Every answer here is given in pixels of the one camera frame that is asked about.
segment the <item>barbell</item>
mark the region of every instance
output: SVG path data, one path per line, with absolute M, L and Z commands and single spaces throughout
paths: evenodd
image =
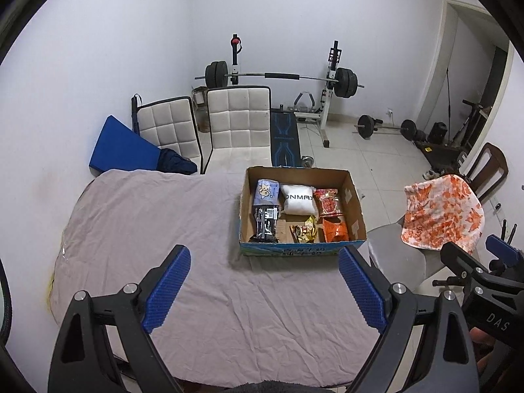
M 358 130 L 358 134 L 364 139 L 371 137 L 379 128 L 385 128 L 389 130 L 399 130 L 404 139 L 411 142 L 425 140 L 425 133 L 422 130 L 418 130 L 415 122 L 410 119 L 405 119 L 400 127 L 395 127 L 394 125 L 382 125 L 382 120 L 374 119 L 370 115 L 362 115 L 358 118 L 358 124 L 355 124 L 355 127 Z
M 264 73 L 228 73 L 227 63 L 225 61 L 211 62 L 206 69 L 203 77 L 195 77 L 195 80 L 205 80 L 207 88 L 221 88 L 227 87 L 229 77 L 264 77 L 264 78 L 280 78 L 282 80 L 317 80 L 333 83 L 333 90 L 335 95 L 342 98 L 349 98 L 354 96 L 357 88 L 364 86 L 358 83 L 357 75 L 346 68 L 337 68 L 335 78 L 319 78 L 309 77 L 298 74 L 283 74 L 278 72 L 264 72 Z

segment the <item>snack package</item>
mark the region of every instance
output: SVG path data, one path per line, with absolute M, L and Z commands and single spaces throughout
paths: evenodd
M 295 243 L 298 244 L 310 244 L 315 241 L 316 238 L 316 227 L 315 227 L 315 217 L 309 216 L 306 220 L 306 223 L 301 225 L 291 225 L 289 226 L 291 235 Z
M 347 233 L 347 226 L 345 221 L 338 221 L 336 223 L 327 219 L 322 220 L 322 227 L 324 228 L 324 236 L 326 242 L 341 242 L 349 241 L 349 234 Z
M 320 217 L 342 216 L 342 203 L 337 189 L 317 189 L 314 193 L 319 203 Z
M 257 182 L 253 205 L 278 205 L 278 182 L 261 178 Z
M 296 216 L 314 216 L 317 214 L 313 193 L 313 186 L 303 186 L 298 184 L 282 184 L 280 190 L 286 198 L 283 213 Z
M 250 242 L 278 242 L 276 224 L 280 207 L 278 205 L 253 205 L 255 234 Z

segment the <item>red snack package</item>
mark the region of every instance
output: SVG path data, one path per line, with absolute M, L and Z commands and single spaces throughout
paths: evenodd
M 342 203 L 337 189 L 317 189 L 313 195 L 319 203 L 320 217 L 342 216 Z
M 349 234 L 347 233 L 345 221 L 333 223 L 332 221 L 324 219 L 322 221 L 322 227 L 324 228 L 326 242 L 349 241 Z

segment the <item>black snack package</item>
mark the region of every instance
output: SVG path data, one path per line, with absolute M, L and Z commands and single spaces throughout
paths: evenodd
M 278 205 L 253 205 L 255 218 L 255 234 L 250 242 L 278 242 L 276 224 L 280 207 Z

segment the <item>black bag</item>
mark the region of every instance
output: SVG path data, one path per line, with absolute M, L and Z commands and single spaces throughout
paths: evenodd
M 162 173 L 193 174 L 198 171 L 197 165 L 172 149 L 161 149 L 158 157 L 157 171 Z

